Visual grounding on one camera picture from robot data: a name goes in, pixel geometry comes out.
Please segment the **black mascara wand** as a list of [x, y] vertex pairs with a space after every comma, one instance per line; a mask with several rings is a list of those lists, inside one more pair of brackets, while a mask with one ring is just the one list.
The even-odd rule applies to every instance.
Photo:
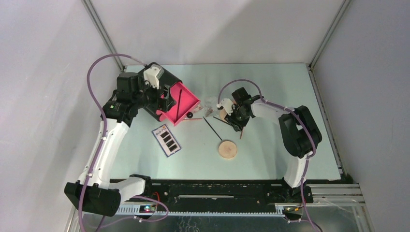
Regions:
[[220, 119], [220, 118], [218, 118], [218, 117], [216, 117], [216, 116], [213, 116], [213, 118], [216, 119], [216, 120], [218, 120], [218, 121], [220, 121], [220, 122], [222, 122], [222, 123], [229, 124], [228, 122], [226, 122], [226, 121], [224, 121], [224, 120], [222, 120], [222, 119]]

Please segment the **black thin brush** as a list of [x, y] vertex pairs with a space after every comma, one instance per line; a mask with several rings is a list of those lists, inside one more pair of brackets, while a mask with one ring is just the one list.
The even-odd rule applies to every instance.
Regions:
[[179, 96], [178, 96], [178, 102], [177, 102], [177, 111], [176, 111], [176, 119], [179, 119], [179, 111], [180, 111], [180, 105], [181, 105], [181, 97], [182, 97], [182, 89], [179, 91]]

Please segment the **black pink drawer organizer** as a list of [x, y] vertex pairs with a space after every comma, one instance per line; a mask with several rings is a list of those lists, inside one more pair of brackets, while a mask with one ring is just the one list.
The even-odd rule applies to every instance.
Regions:
[[[157, 64], [155, 62], [150, 63], [149, 65], [145, 66], [141, 71], [139, 71], [137, 73], [138, 78], [143, 78], [144, 79], [144, 75], [143, 72], [149, 68], [151, 65], [153, 64]], [[164, 74], [161, 76], [160, 78], [160, 88], [162, 89], [164, 88], [164, 85], [169, 85], [170, 87], [172, 87], [173, 85], [175, 85], [178, 82], [182, 82], [179, 78], [177, 78], [175, 75], [173, 75], [172, 73], [170, 73], [168, 70], [166, 70], [164, 67]], [[159, 121], [159, 114], [157, 114], [157, 110], [155, 110], [153, 107], [148, 106], [144, 108], [154, 119], [156, 119], [157, 121]]]

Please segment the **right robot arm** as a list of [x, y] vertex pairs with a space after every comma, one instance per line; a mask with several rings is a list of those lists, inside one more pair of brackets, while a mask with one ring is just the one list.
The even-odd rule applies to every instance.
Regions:
[[308, 161], [316, 154], [322, 134], [306, 106], [285, 107], [264, 99], [262, 95], [251, 96], [241, 87], [232, 98], [219, 99], [217, 108], [224, 110], [224, 120], [235, 131], [242, 131], [251, 118], [270, 119], [280, 128], [286, 151], [291, 159], [284, 175], [287, 185], [281, 189], [282, 198], [294, 202], [301, 195], [300, 186], [306, 180]]

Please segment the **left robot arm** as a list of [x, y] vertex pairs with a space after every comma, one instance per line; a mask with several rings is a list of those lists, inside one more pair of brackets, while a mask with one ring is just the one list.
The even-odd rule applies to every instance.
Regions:
[[153, 195], [151, 178], [131, 174], [127, 179], [112, 183], [110, 173], [123, 138], [131, 127], [138, 110], [153, 106], [169, 111], [176, 101], [171, 86], [161, 84], [164, 72], [159, 69], [142, 73], [123, 72], [117, 78], [115, 100], [103, 107], [101, 124], [92, 154], [78, 180], [68, 182], [64, 193], [78, 211], [112, 217], [119, 206], [136, 196], [148, 201]]

